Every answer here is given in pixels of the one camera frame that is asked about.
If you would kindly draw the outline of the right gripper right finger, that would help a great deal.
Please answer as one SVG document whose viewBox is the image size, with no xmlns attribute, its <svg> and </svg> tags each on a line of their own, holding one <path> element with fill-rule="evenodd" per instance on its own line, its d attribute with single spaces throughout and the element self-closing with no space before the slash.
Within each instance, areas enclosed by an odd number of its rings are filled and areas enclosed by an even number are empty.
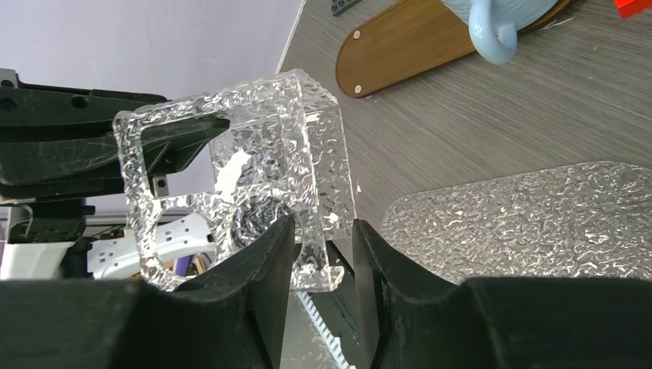
<svg viewBox="0 0 652 369">
<path fill-rule="evenodd" d="M 369 368 L 649 368 L 651 283 L 470 278 L 453 284 L 366 221 L 352 237 Z"/>
</svg>

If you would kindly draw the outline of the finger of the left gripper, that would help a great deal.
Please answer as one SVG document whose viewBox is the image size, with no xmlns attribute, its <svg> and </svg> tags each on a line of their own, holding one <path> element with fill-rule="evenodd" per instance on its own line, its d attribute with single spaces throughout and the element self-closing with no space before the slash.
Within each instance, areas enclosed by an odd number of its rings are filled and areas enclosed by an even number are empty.
<svg viewBox="0 0 652 369">
<path fill-rule="evenodd" d="M 223 118 L 199 118 L 143 131 L 147 173 L 185 170 L 202 148 L 230 125 Z M 111 134 L 64 141 L 3 142 L 1 195 L 27 199 L 116 194 L 123 190 L 118 145 Z"/>
<path fill-rule="evenodd" d="M 63 127 L 105 133 L 118 112 L 167 100 L 149 93 L 34 85 L 13 69 L 1 70 L 3 131 Z"/>
</svg>

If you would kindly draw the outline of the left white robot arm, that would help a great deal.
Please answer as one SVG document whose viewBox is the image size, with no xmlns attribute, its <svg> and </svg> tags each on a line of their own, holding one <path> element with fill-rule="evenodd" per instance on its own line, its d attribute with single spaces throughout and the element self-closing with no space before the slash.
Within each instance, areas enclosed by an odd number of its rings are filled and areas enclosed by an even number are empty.
<svg viewBox="0 0 652 369">
<path fill-rule="evenodd" d="M 112 121 L 165 102 L 128 91 L 28 84 L 1 71 L 1 277 L 129 278 L 139 272 L 126 222 L 87 235 L 87 199 L 124 183 Z"/>
</svg>

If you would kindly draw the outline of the light blue mug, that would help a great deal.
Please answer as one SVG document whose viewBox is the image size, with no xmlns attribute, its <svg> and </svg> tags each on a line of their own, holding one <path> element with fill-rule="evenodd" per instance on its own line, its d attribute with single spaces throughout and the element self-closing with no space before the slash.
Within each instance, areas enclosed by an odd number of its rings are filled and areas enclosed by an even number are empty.
<svg viewBox="0 0 652 369">
<path fill-rule="evenodd" d="M 485 60 L 507 64 L 517 51 L 517 32 L 534 24 L 556 0 L 443 0 L 468 26 L 471 42 Z"/>
</svg>

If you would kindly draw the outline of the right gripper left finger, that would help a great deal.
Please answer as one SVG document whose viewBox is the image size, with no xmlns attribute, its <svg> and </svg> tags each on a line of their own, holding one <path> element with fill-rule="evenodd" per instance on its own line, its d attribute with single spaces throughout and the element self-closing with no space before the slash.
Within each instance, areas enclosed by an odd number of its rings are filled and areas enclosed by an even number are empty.
<svg viewBox="0 0 652 369">
<path fill-rule="evenodd" d="M 143 281 L 4 281 L 3 368 L 276 368 L 294 219 L 164 292 Z"/>
</svg>

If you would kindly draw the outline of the clear acrylic toothbrush holder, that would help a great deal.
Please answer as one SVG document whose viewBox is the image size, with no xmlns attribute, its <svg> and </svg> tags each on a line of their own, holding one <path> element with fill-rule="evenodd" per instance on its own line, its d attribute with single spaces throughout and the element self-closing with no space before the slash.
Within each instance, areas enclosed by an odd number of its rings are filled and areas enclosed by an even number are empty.
<svg viewBox="0 0 652 369">
<path fill-rule="evenodd" d="M 151 128 L 185 131 L 206 118 L 229 121 L 211 144 L 210 191 L 156 198 L 141 137 Z M 208 223 L 208 250 L 221 264 L 246 248 L 287 208 L 299 228 L 294 291 L 335 290 L 344 269 L 331 265 L 327 242 L 348 238 L 356 216 L 338 100 L 300 69 L 209 95 L 121 111 L 113 121 L 118 160 L 142 277 L 172 291 L 183 282 L 166 267 L 158 219 L 187 208 Z"/>
</svg>

